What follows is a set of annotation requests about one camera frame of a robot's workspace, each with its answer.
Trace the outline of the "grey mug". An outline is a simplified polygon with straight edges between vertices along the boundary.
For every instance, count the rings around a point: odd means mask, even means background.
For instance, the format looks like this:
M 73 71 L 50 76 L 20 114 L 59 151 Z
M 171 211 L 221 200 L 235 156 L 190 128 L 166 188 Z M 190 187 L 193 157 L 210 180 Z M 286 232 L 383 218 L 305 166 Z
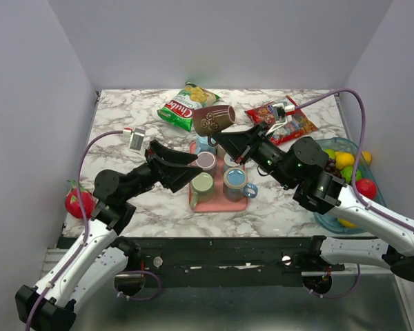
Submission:
M 229 154 L 224 155 L 224 162 L 222 167 L 222 173 L 224 174 L 227 170 L 231 168 L 240 168 L 244 169 L 244 166 L 242 164 L 236 163 L 233 158 Z

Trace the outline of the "green mug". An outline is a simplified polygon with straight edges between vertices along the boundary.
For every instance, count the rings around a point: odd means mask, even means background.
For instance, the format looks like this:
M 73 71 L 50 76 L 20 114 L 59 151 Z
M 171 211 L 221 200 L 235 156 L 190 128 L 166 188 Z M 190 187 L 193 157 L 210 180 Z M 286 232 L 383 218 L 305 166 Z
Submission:
M 213 177 L 207 172 L 198 174 L 190 182 L 190 208 L 195 209 L 199 203 L 210 201 L 215 192 Z

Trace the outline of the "brown mug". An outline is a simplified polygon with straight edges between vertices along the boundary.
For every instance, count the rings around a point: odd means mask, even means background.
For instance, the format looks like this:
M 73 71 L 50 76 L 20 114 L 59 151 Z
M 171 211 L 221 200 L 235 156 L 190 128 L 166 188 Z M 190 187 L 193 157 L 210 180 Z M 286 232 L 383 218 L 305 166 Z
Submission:
M 198 109 L 193 115 L 193 128 L 200 137 L 211 137 L 236 122 L 235 110 L 230 105 L 216 105 Z

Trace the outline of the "blue glazed mug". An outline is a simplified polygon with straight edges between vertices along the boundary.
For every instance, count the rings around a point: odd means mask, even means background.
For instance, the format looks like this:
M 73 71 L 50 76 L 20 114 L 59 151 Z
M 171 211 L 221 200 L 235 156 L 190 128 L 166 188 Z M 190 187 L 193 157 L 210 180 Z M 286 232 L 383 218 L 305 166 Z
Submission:
M 223 175 L 224 196 L 232 202 L 244 198 L 253 199 L 258 194 L 258 187 L 248 181 L 248 175 L 241 168 L 230 168 Z

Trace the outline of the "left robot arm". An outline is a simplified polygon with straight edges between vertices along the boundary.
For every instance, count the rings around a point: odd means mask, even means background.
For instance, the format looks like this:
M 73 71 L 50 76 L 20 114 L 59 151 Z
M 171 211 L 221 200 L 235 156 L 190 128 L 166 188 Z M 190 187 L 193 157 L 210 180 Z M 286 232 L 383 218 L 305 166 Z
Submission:
M 57 265 L 36 285 L 23 285 L 15 295 L 19 319 L 27 330 L 69 330 L 79 304 L 116 273 L 140 267 L 140 247 L 121 232 L 136 207 L 129 199 L 156 183 L 177 192 L 201 173 L 196 154 L 172 150 L 153 140 L 145 162 L 127 174 L 102 170 L 94 182 L 97 205 L 82 234 Z

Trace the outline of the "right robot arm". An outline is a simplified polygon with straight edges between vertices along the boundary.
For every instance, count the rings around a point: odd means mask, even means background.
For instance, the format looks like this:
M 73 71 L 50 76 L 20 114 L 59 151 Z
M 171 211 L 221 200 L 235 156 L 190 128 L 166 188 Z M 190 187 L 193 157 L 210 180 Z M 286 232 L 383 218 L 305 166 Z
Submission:
M 376 238 L 351 239 L 342 243 L 326 238 L 321 246 L 304 252 L 304 263 L 319 270 L 327 263 L 356 263 L 389 269 L 394 275 L 414 282 L 414 220 L 365 199 L 355 185 L 327 172 L 328 155 L 311 137 L 304 137 L 284 152 L 266 136 L 261 123 L 242 132 L 219 132 L 213 140 L 236 162 L 253 160 L 304 209 L 331 214 L 354 223 Z

